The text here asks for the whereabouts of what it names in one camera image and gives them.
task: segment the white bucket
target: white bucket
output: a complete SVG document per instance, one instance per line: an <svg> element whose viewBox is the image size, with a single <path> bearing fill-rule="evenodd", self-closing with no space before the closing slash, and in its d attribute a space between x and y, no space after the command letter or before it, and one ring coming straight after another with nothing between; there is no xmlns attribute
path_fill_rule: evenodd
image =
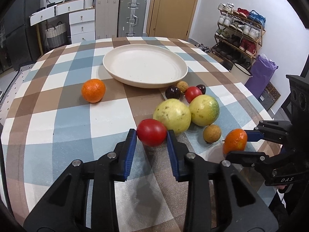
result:
<svg viewBox="0 0 309 232"><path fill-rule="evenodd" d="M237 78L243 85L252 77L250 71L247 71L244 67L239 64L234 64L231 69L231 73Z"/></svg>

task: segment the small brown fruit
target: small brown fruit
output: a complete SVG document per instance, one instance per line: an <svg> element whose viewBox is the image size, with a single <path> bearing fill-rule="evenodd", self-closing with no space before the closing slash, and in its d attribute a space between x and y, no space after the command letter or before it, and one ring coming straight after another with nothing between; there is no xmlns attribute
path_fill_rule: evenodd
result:
<svg viewBox="0 0 309 232"><path fill-rule="evenodd" d="M180 89L182 93L185 93L189 88L189 85L185 81L179 81L176 86Z"/></svg>
<svg viewBox="0 0 309 232"><path fill-rule="evenodd" d="M214 143L221 137L221 129L218 125L209 125L203 131L203 138L207 143Z"/></svg>

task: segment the red tomato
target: red tomato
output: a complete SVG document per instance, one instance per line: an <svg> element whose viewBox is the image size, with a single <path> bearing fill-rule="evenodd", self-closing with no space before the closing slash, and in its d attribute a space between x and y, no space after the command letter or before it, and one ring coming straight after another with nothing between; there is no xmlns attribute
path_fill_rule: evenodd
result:
<svg viewBox="0 0 309 232"><path fill-rule="evenodd" d="M155 119L142 120L136 129L139 140L146 146L156 147L163 143L166 138L166 127Z"/></svg>
<svg viewBox="0 0 309 232"><path fill-rule="evenodd" d="M193 99L195 99L197 96L202 95L202 92L199 88L197 88L196 86L190 86L187 90L186 90L186 100L191 103L191 101Z"/></svg>

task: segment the yellow-green fruit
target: yellow-green fruit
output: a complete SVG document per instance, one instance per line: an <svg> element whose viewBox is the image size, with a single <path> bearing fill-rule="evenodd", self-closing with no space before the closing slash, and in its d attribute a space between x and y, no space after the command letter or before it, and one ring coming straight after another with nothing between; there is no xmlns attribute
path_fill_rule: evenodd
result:
<svg viewBox="0 0 309 232"><path fill-rule="evenodd" d="M221 137L221 129L218 125L209 125L203 131L204 141L214 143Z"/></svg>
<svg viewBox="0 0 309 232"><path fill-rule="evenodd" d="M189 105L191 120L199 126L211 125L219 117L220 107L215 98L199 95Z"/></svg>
<svg viewBox="0 0 309 232"><path fill-rule="evenodd" d="M164 124L167 130L173 130L175 135L179 135L189 128L191 113L178 99L168 99L157 106L153 119Z"/></svg>
<svg viewBox="0 0 309 232"><path fill-rule="evenodd" d="M186 90L189 88L189 85L185 81L179 81L176 86L180 89L182 93L185 93Z"/></svg>

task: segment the plate rim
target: plate rim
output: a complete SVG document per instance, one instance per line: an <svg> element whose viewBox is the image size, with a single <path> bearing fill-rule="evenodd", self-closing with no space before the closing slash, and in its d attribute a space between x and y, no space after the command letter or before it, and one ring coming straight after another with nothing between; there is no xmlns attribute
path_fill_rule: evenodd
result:
<svg viewBox="0 0 309 232"><path fill-rule="evenodd" d="M165 50L165 51L171 52L172 55L176 55L177 57L179 57L179 58L184 62L184 64L186 65L187 70L186 70L185 74L184 74L182 77L176 79L175 81L171 81L171 82L166 82L166 83L143 83L143 82L135 82L135 81L132 81L132 80L128 80L128 79L126 79L126 78L121 78L121 77L119 77L118 75L116 75L115 73L111 72L108 68L106 68L106 66L105 66L105 64L104 64L104 59L105 59L105 57L106 57L111 51L113 51L113 50L115 50L115 49L118 49L118 48L121 48L121 47L124 47L124 46L134 46L134 45L151 46L151 47L160 48L160 49L163 49L163 50ZM188 71L189 71L188 65L186 64L186 62L185 62L180 56L178 56L176 53L170 51L169 49L165 49L165 48L160 47L160 46L151 45L151 44L144 44L144 43L133 43L133 44L125 44L125 45L118 46L118 47L116 47L116 48L113 48L111 51L109 51L108 53L106 53L106 54L104 55L104 57L103 57L102 63L103 63L104 68L106 69L106 71L107 71L109 74L113 74L114 76L119 77L119 78L121 78L121 79L123 79L123 80L126 80L126 81L128 81L128 82L134 82L134 83L142 84L142 85L143 85L143 84L146 84L146 85L172 84L172 83L175 83L175 82L178 82L178 81L182 80L182 79L188 74Z"/></svg>

